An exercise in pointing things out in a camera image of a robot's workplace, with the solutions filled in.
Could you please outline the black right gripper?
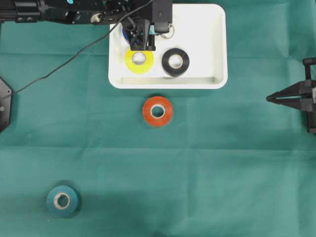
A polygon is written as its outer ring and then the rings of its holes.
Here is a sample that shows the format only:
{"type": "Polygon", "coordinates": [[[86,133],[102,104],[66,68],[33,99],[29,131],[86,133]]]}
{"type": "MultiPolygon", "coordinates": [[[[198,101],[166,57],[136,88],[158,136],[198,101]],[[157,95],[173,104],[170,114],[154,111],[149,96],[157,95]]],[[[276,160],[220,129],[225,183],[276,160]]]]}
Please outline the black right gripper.
{"type": "Polygon", "coordinates": [[[316,133],[316,80],[312,79],[311,66],[316,64],[315,58],[303,59],[305,80],[295,83],[281,91],[267,96],[267,101],[307,112],[309,133],[316,133]],[[307,95],[306,98],[278,99],[291,96],[307,95]]]}

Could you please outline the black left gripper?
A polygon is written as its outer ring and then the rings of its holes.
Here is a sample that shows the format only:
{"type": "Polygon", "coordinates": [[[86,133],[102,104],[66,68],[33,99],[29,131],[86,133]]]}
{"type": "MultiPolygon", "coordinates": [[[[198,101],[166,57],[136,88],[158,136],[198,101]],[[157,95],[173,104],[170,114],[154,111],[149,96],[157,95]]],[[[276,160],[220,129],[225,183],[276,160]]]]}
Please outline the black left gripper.
{"type": "Polygon", "coordinates": [[[131,18],[124,22],[124,31],[131,51],[155,51],[155,36],[150,34],[153,4],[149,2],[149,0],[103,0],[104,10],[98,14],[98,24],[115,24],[126,14],[146,5],[124,18],[124,20],[131,18]]]}

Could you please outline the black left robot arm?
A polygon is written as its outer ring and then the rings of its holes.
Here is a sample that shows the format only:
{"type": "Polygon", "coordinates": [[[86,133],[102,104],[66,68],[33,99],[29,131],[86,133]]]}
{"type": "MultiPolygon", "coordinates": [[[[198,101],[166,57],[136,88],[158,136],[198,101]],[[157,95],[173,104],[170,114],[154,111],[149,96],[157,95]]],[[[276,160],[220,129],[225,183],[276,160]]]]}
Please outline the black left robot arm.
{"type": "Polygon", "coordinates": [[[152,0],[2,0],[0,21],[110,25],[119,23],[133,51],[154,51],[154,37],[164,23],[152,0]]]}

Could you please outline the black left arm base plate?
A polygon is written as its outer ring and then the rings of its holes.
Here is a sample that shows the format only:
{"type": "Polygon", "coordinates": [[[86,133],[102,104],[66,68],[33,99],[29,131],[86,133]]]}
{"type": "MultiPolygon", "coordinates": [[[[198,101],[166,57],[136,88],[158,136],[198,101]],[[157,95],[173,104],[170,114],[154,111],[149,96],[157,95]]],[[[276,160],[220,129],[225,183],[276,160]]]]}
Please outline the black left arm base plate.
{"type": "Polygon", "coordinates": [[[11,114],[11,88],[4,79],[0,79],[0,132],[10,125],[11,114]]]}

